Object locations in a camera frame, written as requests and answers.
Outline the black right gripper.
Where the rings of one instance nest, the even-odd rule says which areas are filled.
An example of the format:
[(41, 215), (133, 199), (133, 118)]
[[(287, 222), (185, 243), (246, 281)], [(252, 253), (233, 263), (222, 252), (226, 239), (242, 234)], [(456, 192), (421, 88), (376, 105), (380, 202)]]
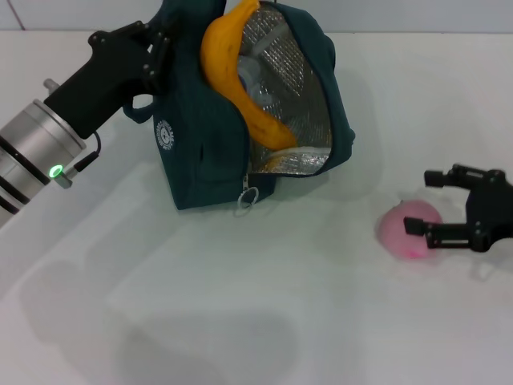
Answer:
[(497, 241), (512, 238), (512, 184), (503, 170), (454, 164), (448, 172), (426, 170), (424, 183), (432, 188), (470, 189), (464, 224), (404, 218), (406, 233), (424, 237), (429, 249), (471, 249), (485, 253)]

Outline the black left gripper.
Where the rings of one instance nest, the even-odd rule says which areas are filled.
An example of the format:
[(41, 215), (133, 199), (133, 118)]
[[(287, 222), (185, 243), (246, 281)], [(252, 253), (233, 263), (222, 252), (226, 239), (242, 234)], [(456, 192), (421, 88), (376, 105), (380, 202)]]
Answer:
[(134, 22), (88, 39), (89, 60), (45, 100), (82, 139), (90, 137), (137, 95), (165, 91), (173, 21)]

